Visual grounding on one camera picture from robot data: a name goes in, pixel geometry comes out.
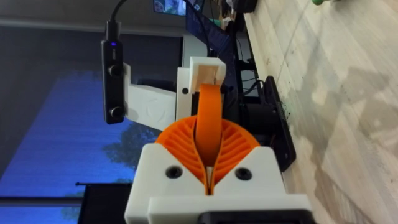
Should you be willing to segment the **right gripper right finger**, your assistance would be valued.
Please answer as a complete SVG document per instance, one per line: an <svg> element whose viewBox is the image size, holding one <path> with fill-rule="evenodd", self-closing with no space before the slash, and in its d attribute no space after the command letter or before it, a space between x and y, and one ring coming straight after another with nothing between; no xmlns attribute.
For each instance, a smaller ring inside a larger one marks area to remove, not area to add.
<svg viewBox="0 0 398 224"><path fill-rule="evenodd" d="M283 195L285 187L273 149L230 121L222 122L221 146L213 166L212 195Z"/></svg>

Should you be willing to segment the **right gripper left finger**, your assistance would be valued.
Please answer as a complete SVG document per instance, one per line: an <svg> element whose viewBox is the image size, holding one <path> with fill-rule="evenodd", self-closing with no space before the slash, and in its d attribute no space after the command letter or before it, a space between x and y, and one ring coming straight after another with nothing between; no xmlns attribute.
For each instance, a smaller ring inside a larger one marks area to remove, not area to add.
<svg viewBox="0 0 398 224"><path fill-rule="evenodd" d="M196 119L176 121L155 143L143 147L124 212L126 223L197 223L208 181L195 146Z"/></svg>

